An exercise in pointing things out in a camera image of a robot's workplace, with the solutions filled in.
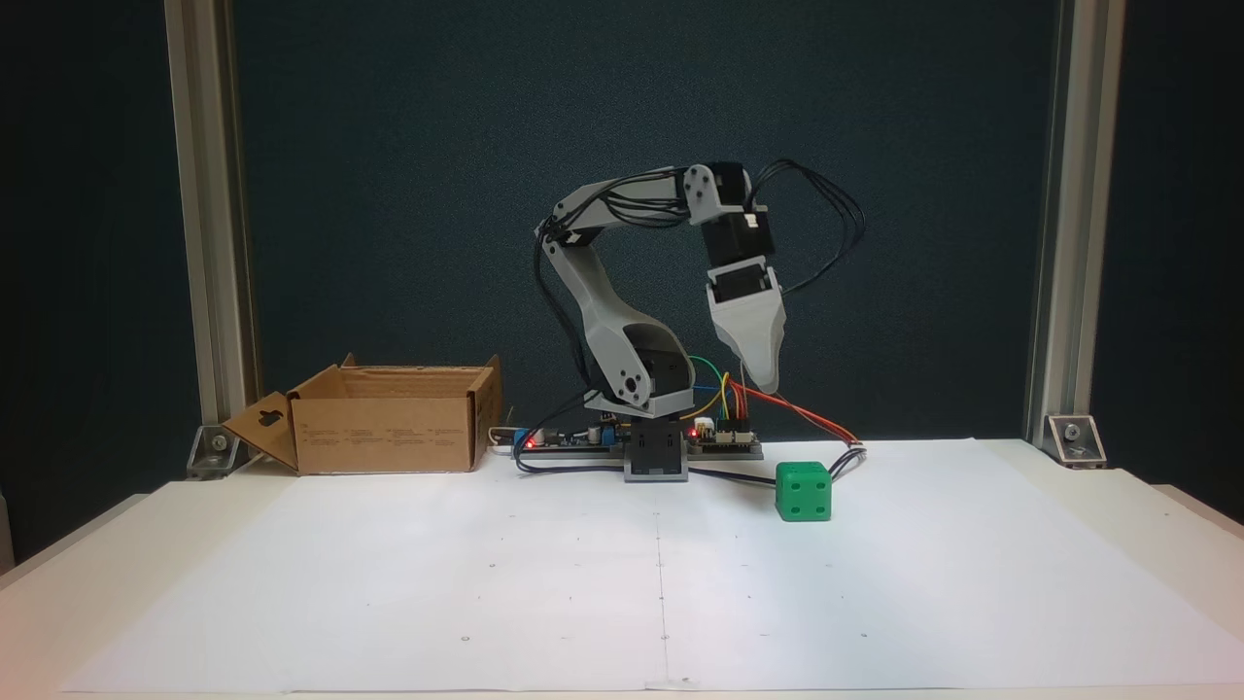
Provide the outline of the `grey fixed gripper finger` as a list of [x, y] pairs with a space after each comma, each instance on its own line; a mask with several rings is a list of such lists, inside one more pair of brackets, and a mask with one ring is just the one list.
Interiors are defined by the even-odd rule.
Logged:
[[780, 351], [786, 313], [782, 307], [714, 307], [712, 323], [761, 393], [780, 387]]

